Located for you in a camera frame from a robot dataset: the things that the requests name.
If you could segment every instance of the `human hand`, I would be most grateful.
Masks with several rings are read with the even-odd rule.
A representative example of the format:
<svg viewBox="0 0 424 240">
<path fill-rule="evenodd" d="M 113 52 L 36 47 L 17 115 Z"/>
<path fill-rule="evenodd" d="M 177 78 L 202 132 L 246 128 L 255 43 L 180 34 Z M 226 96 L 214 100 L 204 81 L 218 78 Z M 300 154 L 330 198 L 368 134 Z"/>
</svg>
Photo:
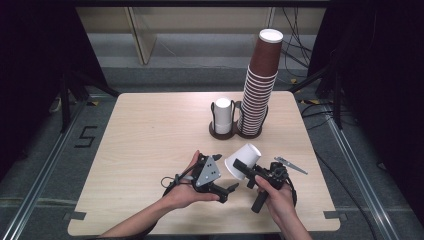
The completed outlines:
<svg viewBox="0 0 424 240">
<path fill-rule="evenodd" d="M 258 191 L 267 191 L 269 196 L 265 203 L 268 207 L 272 219 L 278 225 L 284 225 L 285 221 L 297 217 L 294 209 L 292 191 L 288 184 L 283 184 L 280 190 L 275 189 L 271 184 L 259 175 L 255 176 L 255 181 L 259 185 Z"/>
<path fill-rule="evenodd" d="M 186 170 L 196 164 L 199 157 L 199 150 L 197 150 L 190 164 L 187 166 Z M 219 196 L 213 193 L 199 193 L 194 190 L 189 180 L 182 179 L 180 184 L 175 186 L 168 194 L 163 197 L 163 200 L 166 201 L 171 208 L 185 208 L 190 204 L 198 201 L 217 201 Z"/>
</svg>

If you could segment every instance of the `cable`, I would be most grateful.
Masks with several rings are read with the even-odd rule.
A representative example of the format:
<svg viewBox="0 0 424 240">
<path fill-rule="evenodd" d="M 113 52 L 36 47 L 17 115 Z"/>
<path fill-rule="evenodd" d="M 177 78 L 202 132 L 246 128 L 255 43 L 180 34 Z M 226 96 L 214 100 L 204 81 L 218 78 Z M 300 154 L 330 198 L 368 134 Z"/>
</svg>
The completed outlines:
<svg viewBox="0 0 424 240">
<path fill-rule="evenodd" d="M 289 57 L 291 57 L 294 61 L 296 61 L 297 63 L 299 63 L 299 64 L 301 64 L 303 67 L 305 67 L 305 68 L 308 68 L 309 67 L 309 62 L 310 62 L 310 57 L 309 57 L 309 55 L 308 55 L 308 53 L 306 52 L 306 51 L 309 51 L 309 52 L 311 52 L 309 49 L 307 49 L 307 48 L 305 48 L 303 45 L 302 45 L 302 42 L 301 42 L 301 40 L 300 40 L 300 37 L 299 37 L 299 28 L 298 28 L 298 25 L 297 25 L 297 15 L 298 15 L 298 8 L 296 7 L 296 8 L 294 8 L 294 25 L 292 24 L 292 22 L 290 21 L 290 19 L 289 19 L 289 17 L 288 17 L 288 15 L 287 15 L 287 13 L 286 13 L 286 11 L 285 11 L 285 9 L 284 8 L 282 8 L 282 10 L 283 10 L 283 13 L 284 13 L 284 15 L 285 15 L 285 17 L 286 17 L 286 19 L 287 19 L 287 22 L 289 23 L 289 26 L 290 26 L 290 29 L 291 29 L 291 31 L 292 31 L 292 35 L 290 36 L 290 39 L 289 39 L 289 41 L 288 42 L 286 42 L 286 41 L 284 41 L 285 43 L 287 43 L 287 48 L 284 50 L 282 50 L 282 52 L 285 54 L 284 55 L 284 65 L 285 65 L 285 67 L 286 67 L 286 70 L 287 70 L 287 72 L 289 72 L 291 75 L 293 75 L 293 76 L 295 76 L 295 77 L 306 77 L 306 76 L 299 76 L 299 75 L 296 75 L 296 74 L 294 74 L 294 73 L 292 73 L 289 69 L 288 69 L 288 67 L 287 67 L 287 56 L 289 56 Z M 298 46 L 296 46 L 296 45 L 294 45 L 294 44 L 292 44 L 292 39 L 295 39 L 296 40 L 296 42 L 298 43 Z M 289 52 L 289 48 L 290 47 L 297 47 L 297 48 L 299 48 L 300 50 L 301 50 L 301 54 L 302 54 L 302 56 L 303 56 L 303 58 L 305 59 L 305 63 L 301 63 L 301 61 L 299 60 L 299 59 L 297 59 L 297 58 L 294 58 L 292 55 L 289 55 L 288 54 L 288 52 Z"/>
<path fill-rule="evenodd" d="M 340 179 L 340 177 L 336 174 L 336 172 L 328 165 L 328 163 L 326 161 L 324 161 L 324 159 L 318 154 L 318 152 L 314 149 L 315 155 L 318 157 L 318 159 L 327 167 L 327 169 L 333 174 L 333 176 L 337 179 L 337 181 L 340 183 L 340 185 L 343 187 L 343 189 L 346 191 L 346 193 L 349 195 L 349 197 L 352 199 L 353 203 L 356 205 L 356 207 L 358 207 L 359 211 L 361 212 L 361 214 L 364 216 L 365 221 L 368 224 L 368 227 L 371 230 L 371 234 L 373 236 L 374 239 L 377 239 L 377 235 L 375 233 L 375 229 L 372 226 L 372 223 L 370 221 L 370 219 L 368 218 L 368 216 L 366 215 L 365 211 L 362 209 L 361 205 L 358 203 L 358 201 L 356 200 L 356 198 L 353 196 L 353 194 L 348 190 L 348 188 L 346 187 L 346 185 L 343 183 L 343 181 Z"/>
<path fill-rule="evenodd" d="M 311 107 L 315 107 L 315 106 L 322 106 L 322 105 L 332 105 L 332 103 L 318 103 L 318 104 L 311 104 L 309 106 L 307 106 L 305 109 L 302 110 L 302 112 L 300 113 L 301 116 L 303 116 L 303 114 L 306 112 L 306 110 L 308 110 Z"/>
<path fill-rule="evenodd" d="M 321 112 L 311 113 L 309 115 L 304 115 L 304 116 L 302 116 L 302 118 L 317 116 L 317 115 L 321 115 L 321 114 L 330 114 L 330 113 L 333 113 L 333 112 L 334 112 L 333 110 L 321 111 Z"/>
<path fill-rule="evenodd" d="M 180 182 L 181 181 L 181 179 L 183 179 L 184 177 L 185 177 L 185 175 L 187 175 L 187 173 L 189 173 L 191 170 L 193 170 L 195 167 L 197 167 L 199 165 L 199 163 L 197 162 L 196 164 L 194 164 L 193 166 L 191 166 L 191 167 L 189 167 L 189 168 L 187 168 L 183 173 L 181 173 L 181 174 L 176 174 L 175 175 L 175 178 L 171 178 L 171 177 L 164 177 L 164 178 L 162 178 L 162 180 L 160 181 L 160 184 L 162 185 L 162 187 L 164 187 L 164 188 L 168 188 L 169 187 L 169 185 L 168 186 L 165 186 L 164 184 L 163 184 L 163 180 L 165 180 L 165 179 L 171 179 L 171 180 L 173 180 L 173 182 L 175 182 L 177 185 L 179 185 L 179 184 L 190 184 L 190 183 L 182 183 L 182 182 Z"/>
<path fill-rule="evenodd" d="M 307 128 L 306 130 L 311 130 L 311 129 L 314 129 L 314 128 L 317 128 L 317 127 L 321 127 L 322 125 L 324 125 L 325 123 L 327 123 L 330 119 L 331 118 L 327 118 L 327 120 L 325 120 L 324 122 L 322 122 L 322 123 L 320 123 L 318 125 L 312 126 L 310 128 Z"/>
</svg>

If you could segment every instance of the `metal rail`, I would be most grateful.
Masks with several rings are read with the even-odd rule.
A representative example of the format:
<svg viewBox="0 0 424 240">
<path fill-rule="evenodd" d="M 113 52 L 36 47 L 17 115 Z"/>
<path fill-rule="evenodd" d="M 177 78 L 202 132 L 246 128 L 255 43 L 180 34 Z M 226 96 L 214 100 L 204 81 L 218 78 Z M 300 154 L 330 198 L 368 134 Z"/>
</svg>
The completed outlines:
<svg viewBox="0 0 424 240">
<path fill-rule="evenodd" d="M 41 192 L 43 191 L 51 173 L 56 166 L 56 163 L 59 160 L 60 154 L 66 146 L 66 142 L 70 133 L 72 132 L 73 126 L 75 125 L 75 122 L 84 109 L 85 105 L 85 101 L 79 102 L 77 104 L 77 108 L 75 109 L 68 128 L 59 134 L 59 137 L 56 140 L 56 143 L 46 162 L 44 163 L 43 168 L 40 170 L 40 173 L 35 179 L 31 189 L 27 193 L 17 213 L 15 214 L 15 217 L 11 220 L 6 232 L 2 236 L 3 240 L 15 240 L 18 239 L 21 235 L 29 217 L 31 216 L 32 211 L 34 210 L 35 205 L 37 204 L 37 200 L 41 195 Z"/>
<path fill-rule="evenodd" d="M 324 109 L 326 111 L 331 110 L 330 107 L 328 106 L 324 106 Z M 388 240 L 400 239 L 392 223 L 392 220 L 390 219 L 389 215 L 384 209 L 384 206 L 378 199 L 377 194 L 375 193 L 373 187 L 371 186 L 371 183 L 369 182 L 364 170 L 362 169 L 361 164 L 356 158 L 349 144 L 349 141 L 344 135 L 343 130 L 339 129 L 339 127 L 333 121 L 333 119 L 329 119 L 328 123 L 330 125 L 331 131 L 334 134 L 334 137 L 337 140 L 337 143 L 340 146 L 340 149 L 343 152 L 343 155 L 350 167 L 350 170 L 352 171 L 352 174 L 356 180 L 356 183 L 358 184 L 359 189 L 361 190 L 361 193 L 364 196 L 364 199 L 370 209 L 370 212 L 372 213 L 377 223 L 377 226 L 380 229 L 382 236 L 384 237 L 384 239 L 388 239 Z"/>
</svg>

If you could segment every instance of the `white cup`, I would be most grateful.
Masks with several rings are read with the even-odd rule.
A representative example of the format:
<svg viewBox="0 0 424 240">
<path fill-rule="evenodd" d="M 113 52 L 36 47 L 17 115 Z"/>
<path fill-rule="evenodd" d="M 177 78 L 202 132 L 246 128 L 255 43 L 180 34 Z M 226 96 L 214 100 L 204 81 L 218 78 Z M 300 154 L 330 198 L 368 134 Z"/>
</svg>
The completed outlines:
<svg viewBox="0 0 424 240">
<path fill-rule="evenodd" d="M 213 122 L 214 131 L 218 134 L 226 134 L 230 132 L 232 125 L 231 118 L 231 100 L 228 98 L 219 98 L 214 102 L 215 121 Z"/>
<path fill-rule="evenodd" d="M 225 159 L 225 166 L 235 178 L 243 180 L 246 176 L 233 166 L 236 159 L 246 164 L 248 168 L 252 168 L 261 156 L 261 152 L 259 152 L 253 144 L 246 143 L 243 147 Z"/>
</svg>

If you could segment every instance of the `hand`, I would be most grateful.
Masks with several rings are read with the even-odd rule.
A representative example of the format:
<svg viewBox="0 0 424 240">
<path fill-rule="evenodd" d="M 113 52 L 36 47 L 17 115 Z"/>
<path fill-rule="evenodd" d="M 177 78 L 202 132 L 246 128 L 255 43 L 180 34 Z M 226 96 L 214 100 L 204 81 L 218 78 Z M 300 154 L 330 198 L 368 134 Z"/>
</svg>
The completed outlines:
<svg viewBox="0 0 424 240">
<path fill-rule="evenodd" d="M 186 169 L 197 162 L 199 151 L 194 153 L 193 159 Z M 217 201 L 219 197 L 212 193 L 198 193 L 191 184 L 180 184 L 175 186 L 167 195 L 134 214 L 115 227 L 101 235 L 101 237 L 133 236 L 155 226 L 157 221 L 170 211 L 177 208 L 185 208 L 197 201 Z"/>
<path fill-rule="evenodd" d="M 199 157 L 199 150 L 197 150 L 190 164 L 187 166 L 186 170 L 196 164 Z M 163 200 L 168 202 L 173 209 L 176 208 L 185 208 L 190 204 L 198 201 L 217 201 L 219 196 L 213 193 L 198 193 L 194 190 L 189 180 L 182 179 L 181 184 L 175 186 L 167 195 L 163 197 Z"/>
<path fill-rule="evenodd" d="M 267 180 L 258 175 L 255 176 L 255 180 L 259 185 L 258 191 L 267 191 L 269 193 L 265 203 L 278 226 L 283 224 L 284 218 L 291 218 L 293 215 L 296 215 L 292 191 L 288 184 L 283 184 L 283 187 L 277 190 L 272 187 Z"/>
<path fill-rule="evenodd" d="M 267 191 L 269 194 L 265 203 L 272 219 L 284 235 L 284 239 L 312 239 L 294 209 L 290 186 L 284 184 L 280 190 L 277 190 L 258 175 L 255 176 L 255 180 L 259 185 L 258 191 Z"/>
</svg>

